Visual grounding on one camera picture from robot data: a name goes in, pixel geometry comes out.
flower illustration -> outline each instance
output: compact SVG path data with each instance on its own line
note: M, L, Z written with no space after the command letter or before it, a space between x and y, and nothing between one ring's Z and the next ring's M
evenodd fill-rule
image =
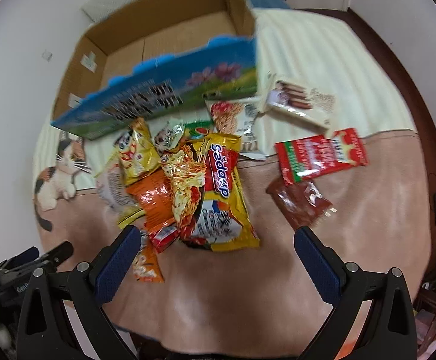
M215 67L215 75L220 80L228 83L229 81L236 80L241 74L241 65L232 63L227 64L226 62L221 62Z
M199 86L214 77L210 67L204 68L202 72L197 71L191 74L191 78L186 80L186 85L191 87Z

screw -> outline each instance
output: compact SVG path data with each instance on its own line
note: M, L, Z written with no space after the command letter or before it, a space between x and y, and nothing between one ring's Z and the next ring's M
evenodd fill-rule
M39 278L42 274L44 273L44 269L43 268L36 268L33 271L33 276L36 278Z
M392 275L396 276L396 277L400 277L401 276L401 271L399 268L392 268Z
M346 263L346 269L348 269L350 272L356 272L358 271L358 264L354 262Z
M83 261L76 266L76 269L80 272L84 272L87 271L89 267L90 264L88 264L86 261Z

cardboard box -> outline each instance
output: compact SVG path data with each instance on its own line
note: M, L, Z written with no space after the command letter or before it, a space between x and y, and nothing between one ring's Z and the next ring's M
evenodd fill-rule
M256 93L246 0L137 0L78 42L52 125L95 139L175 106Z

calico cat illustration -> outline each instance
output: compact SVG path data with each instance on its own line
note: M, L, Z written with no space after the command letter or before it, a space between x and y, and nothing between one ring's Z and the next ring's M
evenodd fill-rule
M67 132L62 131L56 151L56 166L44 169L35 184L35 214L43 229L51 231L53 225L41 218L36 205L39 203L43 211L48 211L56 207L59 198L73 198L76 195L74 176L79 171L91 173L85 161L83 138L74 140Z

white bedsheet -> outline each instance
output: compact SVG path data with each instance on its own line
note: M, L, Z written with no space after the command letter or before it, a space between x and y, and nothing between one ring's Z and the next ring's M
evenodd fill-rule
M337 97L335 129L355 127L361 137L390 130L416 131L400 92L360 39L341 20L310 12L287 9L254 9L257 28L258 88L267 75L304 80L322 93ZM153 130L159 121L151 121ZM275 142L316 135L276 112L258 117L255 133L260 150L274 154ZM120 132L85 143L86 160L99 172ZM33 181L46 167L55 165L59 130L46 120L36 145ZM78 190L95 186L92 175L80 172Z

